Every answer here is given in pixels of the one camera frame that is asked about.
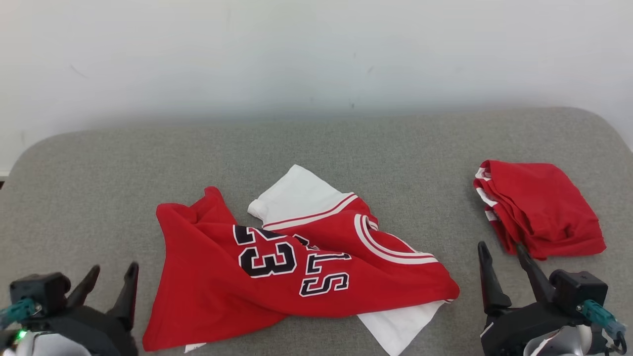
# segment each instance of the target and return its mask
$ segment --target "folded red jersey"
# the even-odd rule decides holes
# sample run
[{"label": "folded red jersey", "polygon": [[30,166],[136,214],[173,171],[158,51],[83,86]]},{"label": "folded red jersey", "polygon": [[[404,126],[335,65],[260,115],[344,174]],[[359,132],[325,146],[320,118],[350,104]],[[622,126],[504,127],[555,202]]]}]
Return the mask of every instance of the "folded red jersey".
[{"label": "folded red jersey", "polygon": [[459,294],[433,255],[379,231],[357,195],[301,167],[249,212],[263,229],[238,225],[214,187],[191,207],[159,205],[166,258],[143,336],[146,351],[231,338],[288,315],[361,314],[397,355]]},{"label": "folded red jersey", "polygon": [[598,217],[569,177],[550,163],[482,163],[473,182],[508,253],[524,244],[534,258],[605,250]]}]

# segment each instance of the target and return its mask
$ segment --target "white trim stripe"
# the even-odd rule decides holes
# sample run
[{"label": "white trim stripe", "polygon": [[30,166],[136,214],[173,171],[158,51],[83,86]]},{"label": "white trim stripe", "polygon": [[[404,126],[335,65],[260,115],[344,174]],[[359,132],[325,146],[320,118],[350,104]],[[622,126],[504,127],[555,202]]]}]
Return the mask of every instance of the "white trim stripe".
[{"label": "white trim stripe", "polygon": [[402,258],[402,257],[395,257],[392,255],[386,254],[385,252],[376,248],[376,246],[374,246],[370,242],[369,239],[372,239],[372,237],[371,235],[369,235],[366,222],[367,222],[367,216],[356,214],[356,216],[354,217],[354,227],[356,228],[356,233],[358,235],[358,238],[360,238],[360,241],[365,245],[365,247],[367,247],[367,249],[370,250],[372,253],[374,253],[376,256],[384,260],[387,260],[389,262],[394,262],[396,264],[403,264],[403,265],[423,265],[423,264],[432,264],[432,263],[438,262],[435,258],[433,258],[433,255],[431,255],[430,253],[424,253],[424,254],[409,253],[409,255],[417,255],[417,258]]},{"label": "white trim stripe", "polygon": [[488,196],[488,194],[486,194],[483,188],[475,188],[475,190],[477,191],[477,194],[479,194],[479,196],[481,197],[481,200],[483,200],[484,203],[488,204],[489,207],[492,208],[495,205],[497,205],[497,202],[490,199],[490,197]]},{"label": "white trim stripe", "polygon": [[316,213],[314,215],[309,215],[306,217],[296,217],[293,219],[288,219],[288,220],[284,220],[280,222],[271,222],[269,224],[265,224],[263,228],[266,230],[274,231],[274,230],[286,229],[288,227],[293,227],[293,226],[305,225],[310,222],[321,220],[323,218],[330,217],[332,215],[340,213],[341,211],[343,211],[343,209],[345,209],[346,206],[348,206],[352,201],[356,200],[357,198],[358,196],[356,194],[350,193],[343,200],[336,203],[333,208],[326,210],[325,212]]},{"label": "white trim stripe", "polygon": [[483,179],[486,182],[492,180],[492,178],[486,177],[486,175],[484,174],[485,172],[486,172],[486,169],[484,167],[479,167],[477,173],[475,173],[475,178],[476,179]]}]

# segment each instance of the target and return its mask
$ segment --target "printed number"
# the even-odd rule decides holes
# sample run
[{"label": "printed number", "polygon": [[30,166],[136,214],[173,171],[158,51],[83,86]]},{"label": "printed number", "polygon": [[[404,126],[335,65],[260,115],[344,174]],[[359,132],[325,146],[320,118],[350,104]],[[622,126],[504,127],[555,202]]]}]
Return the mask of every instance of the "printed number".
[{"label": "printed number", "polygon": [[[287,238],[286,235],[276,234],[271,231],[255,229],[254,227],[233,226],[233,237],[239,246],[254,244],[257,238],[266,241]],[[299,235],[295,237],[308,251],[319,251],[319,248],[311,245],[310,241]],[[297,267],[294,248],[287,241],[275,243],[276,253],[260,256],[257,246],[245,247],[239,255],[239,265],[252,278],[269,277],[277,274],[293,273]],[[349,286],[349,274],[345,272],[331,273],[320,277],[321,264],[333,260],[351,260],[347,253],[310,253],[306,261],[306,276],[301,281],[301,296],[313,296],[326,294],[329,291],[340,291]]]},{"label": "printed number", "polygon": [[[238,245],[255,243],[256,236],[267,241],[285,238],[285,235],[255,229],[254,227],[233,226],[233,236]],[[256,246],[247,247],[239,255],[239,265],[252,278],[268,277],[276,274],[293,273],[297,267],[294,248],[286,241],[275,244],[276,253],[260,256]]]},{"label": "printed number", "polygon": [[[308,261],[306,262],[306,276],[321,273],[321,266],[317,264],[333,260],[351,260],[351,256],[347,253],[328,253],[324,255],[310,253],[308,255]],[[329,292],[332,288],[334,288],[335,291],[340,291],[347,289],[348,286],[349,274],[345,272],[328,274],[323,277],[320,283],[318,276],[304,278],[303,281],[301,281],[301,291],[299,291],[299,295],[321,295]]]}]

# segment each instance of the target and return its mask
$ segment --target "red basketball jersey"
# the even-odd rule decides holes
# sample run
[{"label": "red basketball jersey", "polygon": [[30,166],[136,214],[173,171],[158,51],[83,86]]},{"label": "red basketball jersey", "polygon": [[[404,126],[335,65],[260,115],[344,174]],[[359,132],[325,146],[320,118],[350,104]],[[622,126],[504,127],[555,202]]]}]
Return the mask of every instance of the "red basketball jersey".
[{"label": "red basketball jersey", "polygon": [[191,207],[157,209],[166,259],[143,337],[147,351],[230,338],[287,315],[346,317],[459,294],[433,255],[378,231],[353,193],[266,229],[237,225],[217,188],[204,193]]}]

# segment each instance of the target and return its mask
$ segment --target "white fabric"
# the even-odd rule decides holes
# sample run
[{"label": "white fabric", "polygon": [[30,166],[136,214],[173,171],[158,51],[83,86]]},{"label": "white fabric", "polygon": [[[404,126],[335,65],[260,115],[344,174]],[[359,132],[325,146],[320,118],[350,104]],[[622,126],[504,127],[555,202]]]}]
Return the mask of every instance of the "white fabric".
[{"label": "white fabric", "polygon": [[195,350],[197,348],[201,348],[202,346],[205,346],[205,345],[206,345],[206,343],[192,343],[192,344],[186,345],[184,353],[193,351],[193,350]]},{"label": "white fabric", "polygon": [[347,203],[351,202],[352,196],[356,195],[343,194],[309,170],[294,165],[285,176],[253,200],[248,212],[267,227],[272,222],[328,212],[347,197],[350,197]]},{"label": "white fabric", "polygon": [[[342,210],[342,205],[356,198],[354,193],[341,193],[309,170],[293,165],[286,175],[248,206],[248,212],[260,219],[265,229],[280,229],[333,215],[334,211]],[[378,229],[376,223],[369,224],[372,229]],[[414,307],[359,314],[358,318],[390,356],[398,356],[444,303],[444,300],[438,300]]]}]

